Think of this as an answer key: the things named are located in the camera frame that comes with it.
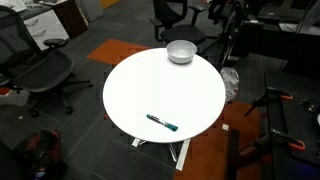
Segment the teal marker pen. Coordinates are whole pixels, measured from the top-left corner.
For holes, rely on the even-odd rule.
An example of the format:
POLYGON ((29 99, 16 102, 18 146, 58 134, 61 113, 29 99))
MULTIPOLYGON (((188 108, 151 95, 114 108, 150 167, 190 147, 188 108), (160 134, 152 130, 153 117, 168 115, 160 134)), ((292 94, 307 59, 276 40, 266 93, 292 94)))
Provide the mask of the teal marker pen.
POLYGON ((151 115, 151 114, 147 114, 146 117, 147 117, 148 119, 154 121, 154 122, 157 122, 157 123, 163 125, 164 127, 170 129, 170 130, 173 131, 173 132, 175 132, 175 131, 178 130, 178 127, 177 127, 177 126, 175 126, 175 125, 173 125, 173 124, 170 124, 170 123, 168 123, 168 122, 166 122, 166 121, 164 121, 164 120, 162 120, 162 119, 159 119, 159 118, 156 117, 156 116, 153 116, 153 115, 151 115))

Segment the grey bowl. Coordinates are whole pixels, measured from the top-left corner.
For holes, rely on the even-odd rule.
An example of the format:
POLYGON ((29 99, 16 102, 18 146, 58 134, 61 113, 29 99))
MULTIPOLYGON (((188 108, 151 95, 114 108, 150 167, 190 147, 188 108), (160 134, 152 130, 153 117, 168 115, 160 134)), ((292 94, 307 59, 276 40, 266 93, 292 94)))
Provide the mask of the grey bowl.
POLYGON ((187 40, 175 40, 166 46, 168 58, 177 64, 186 64, 193 60, 197 47, 187 40))

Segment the round white table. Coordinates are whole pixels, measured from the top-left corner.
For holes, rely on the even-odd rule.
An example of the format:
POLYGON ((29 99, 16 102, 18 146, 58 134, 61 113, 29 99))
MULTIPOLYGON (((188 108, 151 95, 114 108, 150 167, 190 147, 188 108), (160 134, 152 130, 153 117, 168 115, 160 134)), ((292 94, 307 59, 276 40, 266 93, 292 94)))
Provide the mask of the round white table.
POLYGON ((132 137, 129 144, 180 142, 172 153, 182 170, 191 139, 210 128, 225 106, 224 82, 214 66, 196 55, 187 64, 169 60, 167 50, 135 53, 116 65, 103 87, 103 105, 112 122, 132 137), (173 132, 146 117, 158 117, 178 127, 173 132))

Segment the white plastic bag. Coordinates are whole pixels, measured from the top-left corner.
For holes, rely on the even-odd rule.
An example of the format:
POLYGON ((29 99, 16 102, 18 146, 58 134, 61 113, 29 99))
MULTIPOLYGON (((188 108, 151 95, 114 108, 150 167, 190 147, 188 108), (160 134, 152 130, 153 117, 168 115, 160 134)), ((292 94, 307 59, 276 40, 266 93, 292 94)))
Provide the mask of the white plastic bag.
POLYGON ((233 101, 239 91, 239 75, 235 68, 223 67, 221 69, 220 75, 223 79, 226 91, 225 102, 229 103, 233 101))

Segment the black orange clamp upper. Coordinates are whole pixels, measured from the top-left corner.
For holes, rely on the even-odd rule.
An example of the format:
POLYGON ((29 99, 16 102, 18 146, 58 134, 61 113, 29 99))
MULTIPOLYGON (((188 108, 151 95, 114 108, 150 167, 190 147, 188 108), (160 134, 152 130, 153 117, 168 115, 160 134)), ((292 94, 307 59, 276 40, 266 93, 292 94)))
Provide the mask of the black orange clamp upper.
POLYGON ((247 117, 255 108, 266 105, 271 100, 292 100, 293 95, 279 88, 268 87, 257 99, 251 102, 251 107, 243 114, 247 117))

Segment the black orange clamp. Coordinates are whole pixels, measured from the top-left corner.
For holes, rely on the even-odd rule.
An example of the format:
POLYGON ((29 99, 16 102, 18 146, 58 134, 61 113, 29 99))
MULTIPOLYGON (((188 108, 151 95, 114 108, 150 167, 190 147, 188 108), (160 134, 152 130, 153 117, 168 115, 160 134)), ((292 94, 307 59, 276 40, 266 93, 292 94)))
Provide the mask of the black orange clamp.
POLYGON ((279 88, 268 87, 257 99, 251 102, 251 107, 243 114, 247 117, 255 108, 266 105, 271 100, 292 100, 293 95, 279 88))
POLYGON ((247 146, 239 151, 239 153, 242 156, 249 155, 253 152, 262 154, 268 153, 271 147, 271 141, 273 139, 287 144, 290 149, 294 151, 304 151, 306 149, 306 145, 302 140, 291 137, 289 134, 271 128, 267 134, 260 138, 251 140, 247 146))

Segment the black orange clamp lower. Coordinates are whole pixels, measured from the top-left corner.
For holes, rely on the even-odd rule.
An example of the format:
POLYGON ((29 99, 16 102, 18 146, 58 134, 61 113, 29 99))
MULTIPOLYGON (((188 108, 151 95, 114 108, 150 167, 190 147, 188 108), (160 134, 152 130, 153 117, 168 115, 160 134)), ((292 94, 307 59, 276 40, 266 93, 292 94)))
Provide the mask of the black orange clamp lower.
POLYGON ((271 128, 267 134, 260 138, 251 140, 247 146, 239 151, 239 153, 242 156, 249 155, 253 152, 262 154, 268 153, 271 147, 271 141, 273 139, 287 144, 290 149, 294 151, 304 151, 306 149, 306 145, 302 140, 291 137, 289 134, 271 128))

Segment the white drawer cabinet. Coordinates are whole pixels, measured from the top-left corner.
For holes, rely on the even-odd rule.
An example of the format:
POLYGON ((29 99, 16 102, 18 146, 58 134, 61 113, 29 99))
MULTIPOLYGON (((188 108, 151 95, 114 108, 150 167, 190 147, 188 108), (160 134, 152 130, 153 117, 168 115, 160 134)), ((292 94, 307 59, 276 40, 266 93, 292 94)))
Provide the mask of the white drawer cabinet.
POLYGON ((53 10, 26 19, 24 24, 41 50, 47 49, 43 44, 47 39, 69 39, 68 33, 53 10))

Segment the black workbench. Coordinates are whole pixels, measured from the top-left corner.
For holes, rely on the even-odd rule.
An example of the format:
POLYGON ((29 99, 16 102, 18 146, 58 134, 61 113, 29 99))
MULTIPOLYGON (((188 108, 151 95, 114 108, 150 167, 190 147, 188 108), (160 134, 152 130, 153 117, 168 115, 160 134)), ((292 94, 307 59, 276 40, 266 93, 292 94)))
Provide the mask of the black workbench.
POLYGON ((267 71, 265 90, 279 88, 293 95, 292 100, 267 103, 269 127, 302 140, 306 149, 294 151, 276 139, 271 141, 276 180, 320 180, 319 103, 320 81, 290 73, 267 71))

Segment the red and black bag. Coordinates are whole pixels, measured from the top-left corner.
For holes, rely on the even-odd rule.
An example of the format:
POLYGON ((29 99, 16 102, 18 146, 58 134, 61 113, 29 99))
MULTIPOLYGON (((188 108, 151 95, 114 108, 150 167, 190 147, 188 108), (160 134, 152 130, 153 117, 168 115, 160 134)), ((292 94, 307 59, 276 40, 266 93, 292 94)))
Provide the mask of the red and black bag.
POLYGON ((67 171, 57 130, 33 133, 16 145, 13 152, 23 167, 26 180, 62 180, 67 171))

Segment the black mesh office chair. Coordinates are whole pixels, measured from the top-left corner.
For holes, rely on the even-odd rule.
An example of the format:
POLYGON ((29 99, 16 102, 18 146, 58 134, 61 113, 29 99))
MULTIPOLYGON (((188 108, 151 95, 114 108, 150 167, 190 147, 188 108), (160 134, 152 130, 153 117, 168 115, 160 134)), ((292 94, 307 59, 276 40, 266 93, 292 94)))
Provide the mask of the black mesh office chair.
POLYGON ((74 76, 75 62, 60 47, 67 44, 63 39, 48 39, 41 50, 18 12, 0 6, 0 75, 1 86, 28 91, 37 101, 28 110, 32 117, 39 115, 39 105, 51 94, 60 95, 65 113, 72 114, 64 88, 76 84, 93 86, 89 79, 70 81, 74 76))

